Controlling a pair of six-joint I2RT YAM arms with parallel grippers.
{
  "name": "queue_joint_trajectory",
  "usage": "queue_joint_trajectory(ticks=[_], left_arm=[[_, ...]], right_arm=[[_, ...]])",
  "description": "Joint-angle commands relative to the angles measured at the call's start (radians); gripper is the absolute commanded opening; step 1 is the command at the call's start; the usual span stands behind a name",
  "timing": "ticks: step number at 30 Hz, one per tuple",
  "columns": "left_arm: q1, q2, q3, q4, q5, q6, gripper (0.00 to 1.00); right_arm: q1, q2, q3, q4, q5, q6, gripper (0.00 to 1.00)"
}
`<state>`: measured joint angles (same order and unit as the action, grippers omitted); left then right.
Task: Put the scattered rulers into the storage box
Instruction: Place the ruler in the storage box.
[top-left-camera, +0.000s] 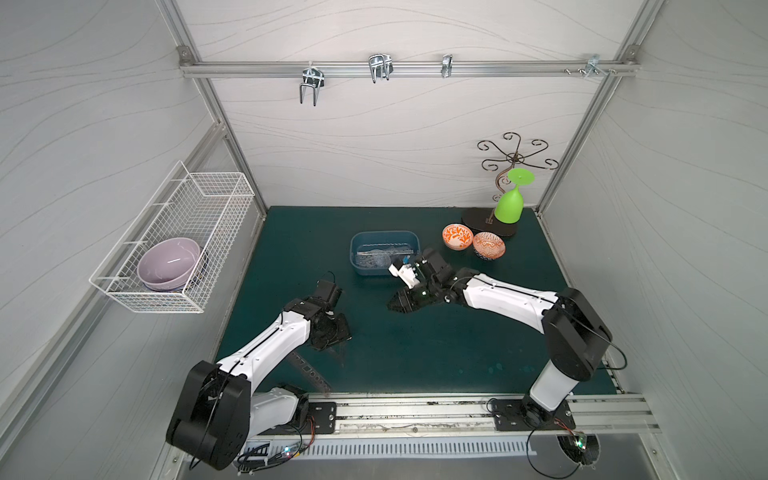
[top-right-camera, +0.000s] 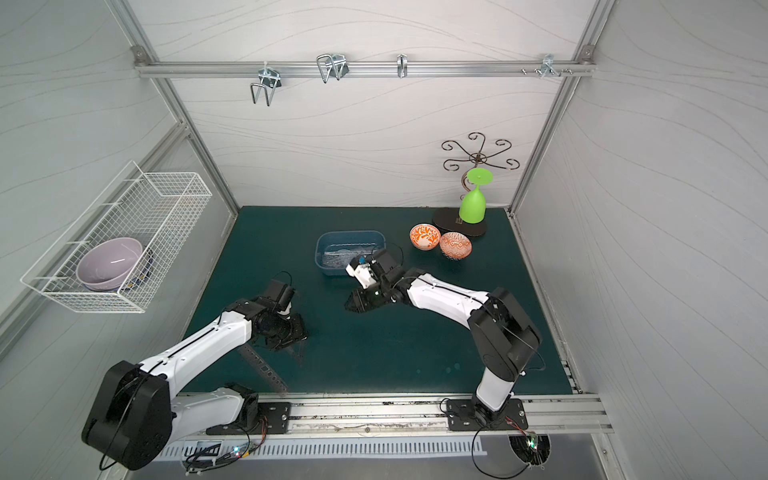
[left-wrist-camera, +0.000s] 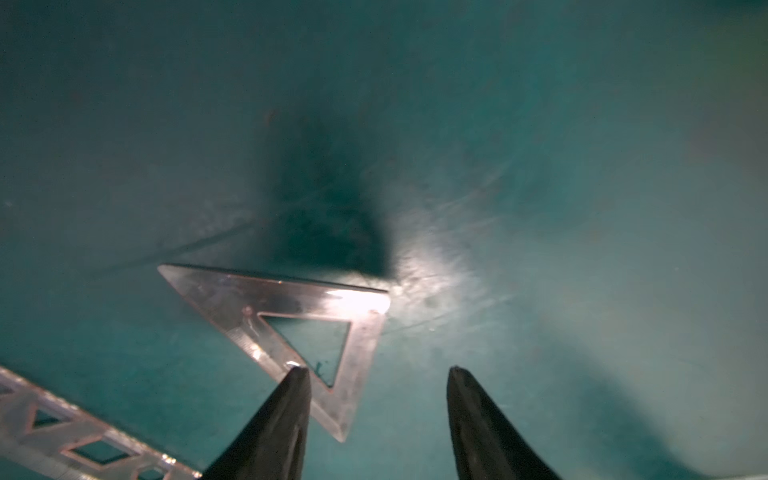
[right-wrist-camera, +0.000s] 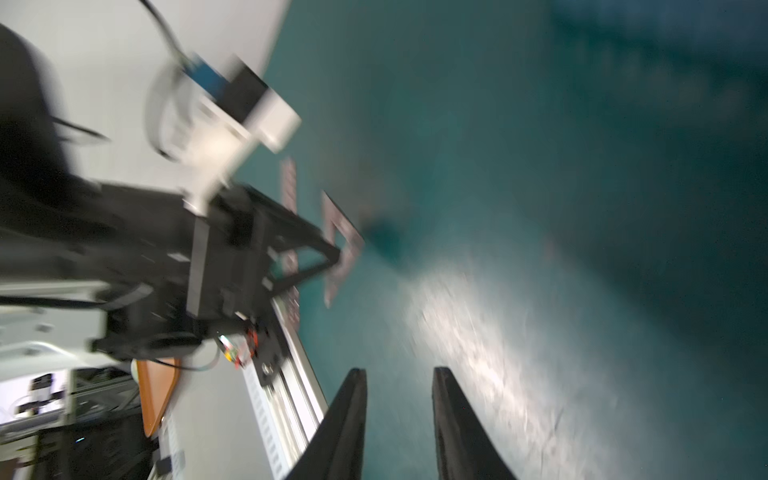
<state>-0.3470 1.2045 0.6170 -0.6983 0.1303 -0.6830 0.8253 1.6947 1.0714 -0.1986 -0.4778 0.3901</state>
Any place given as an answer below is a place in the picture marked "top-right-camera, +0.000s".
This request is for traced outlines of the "blue plastic storage box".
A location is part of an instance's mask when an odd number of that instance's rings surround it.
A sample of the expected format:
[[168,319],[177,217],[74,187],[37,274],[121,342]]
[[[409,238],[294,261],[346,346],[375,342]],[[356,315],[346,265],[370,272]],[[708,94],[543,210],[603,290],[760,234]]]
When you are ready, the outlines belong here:
[[346,276],[346,267],[351,261],[385,247],[385,236],[379,231],[326,232],[316,242],[315,264],[325,276]]

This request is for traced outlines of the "small clear triangle ruler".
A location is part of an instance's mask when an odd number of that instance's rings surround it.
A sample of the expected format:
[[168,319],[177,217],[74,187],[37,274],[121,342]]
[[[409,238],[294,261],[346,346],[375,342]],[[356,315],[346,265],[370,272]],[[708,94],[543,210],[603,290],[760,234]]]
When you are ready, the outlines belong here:
[[286,351],[296,361],[297,365],[301,367],[304,363],[304,344],[296,343],[289,346]]

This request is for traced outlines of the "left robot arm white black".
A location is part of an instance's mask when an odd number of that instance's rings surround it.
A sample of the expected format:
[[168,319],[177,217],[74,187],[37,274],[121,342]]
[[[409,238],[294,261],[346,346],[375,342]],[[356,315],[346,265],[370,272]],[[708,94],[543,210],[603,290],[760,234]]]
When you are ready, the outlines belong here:
[[234,383],[190,396],[182,390],[232,350],[262,337],[281,350],[307,337],[304,319],[266,299],[239,300],[190,337],[138,363],[120,361],[104,375],[81,440],[102,455],[100,469],[148,465],[167,444],[204,430],[268,431],[257,392]]

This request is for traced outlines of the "clear stencil template ruler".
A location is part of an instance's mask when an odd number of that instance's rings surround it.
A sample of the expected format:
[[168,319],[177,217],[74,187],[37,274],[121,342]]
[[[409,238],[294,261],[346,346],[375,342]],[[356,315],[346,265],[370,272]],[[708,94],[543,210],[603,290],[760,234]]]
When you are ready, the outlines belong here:
[[375,252],[375,245],[330,245],[320,256],[320,266],[326,269],[342,269],[360,257],[365,257]]

